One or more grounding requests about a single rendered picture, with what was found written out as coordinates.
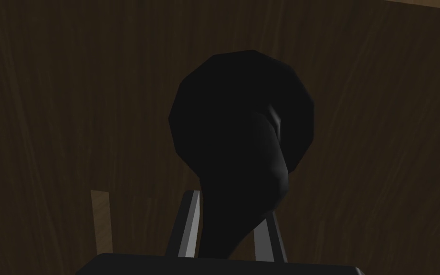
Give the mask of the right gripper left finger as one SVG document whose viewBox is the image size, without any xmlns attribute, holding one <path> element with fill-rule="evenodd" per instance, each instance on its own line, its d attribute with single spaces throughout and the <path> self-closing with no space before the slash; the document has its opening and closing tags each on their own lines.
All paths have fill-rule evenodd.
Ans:
<svg viewBox="0 0 440 275">
<path fill-rule="evenodd" d="M 165 256 L 195 257 L 200 218 L 200 191 L 184 192 Z"/>
</svg>

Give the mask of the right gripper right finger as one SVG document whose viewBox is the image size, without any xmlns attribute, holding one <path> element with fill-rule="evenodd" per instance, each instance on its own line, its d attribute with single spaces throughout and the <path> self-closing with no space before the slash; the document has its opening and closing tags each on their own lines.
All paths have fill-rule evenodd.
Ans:
<svg viewBox="0 0 440 275">
<path fill-rule="evenodd" d="M 287 261 L 283 240 L 275 212 L 267 217 L 253 230 L 255 260 L 265 262 Z"/>
</svg>

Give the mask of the black door handle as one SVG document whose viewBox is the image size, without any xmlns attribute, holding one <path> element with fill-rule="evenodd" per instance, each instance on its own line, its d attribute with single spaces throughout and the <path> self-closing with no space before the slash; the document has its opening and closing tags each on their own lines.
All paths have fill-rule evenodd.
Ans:
<svg viewBox="0 0 440 275">
<path fill-rule="evenodd" d="M 202 191 L 198 256 L 228 259 L 288 193 L 314 139 L 314 101 L 288 64 L 222 53 L 180 83 L 168 121 Z"/>
</svg>

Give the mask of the dark brown wooden door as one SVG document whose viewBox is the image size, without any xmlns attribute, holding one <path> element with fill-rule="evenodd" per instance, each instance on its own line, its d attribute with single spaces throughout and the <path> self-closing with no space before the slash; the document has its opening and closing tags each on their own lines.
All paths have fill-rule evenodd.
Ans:
<svg viewBox="0 0 440 275">
<path fill-rule="evenodd" d="M 287 259 L 440 275 L 440 9 L 386 0 L 0 0 L 0 275 L 162 256 L 185 190 L 168 115 L 217 53 L 297 72 L 315 136 L 276 210 Z"/>
</svg>

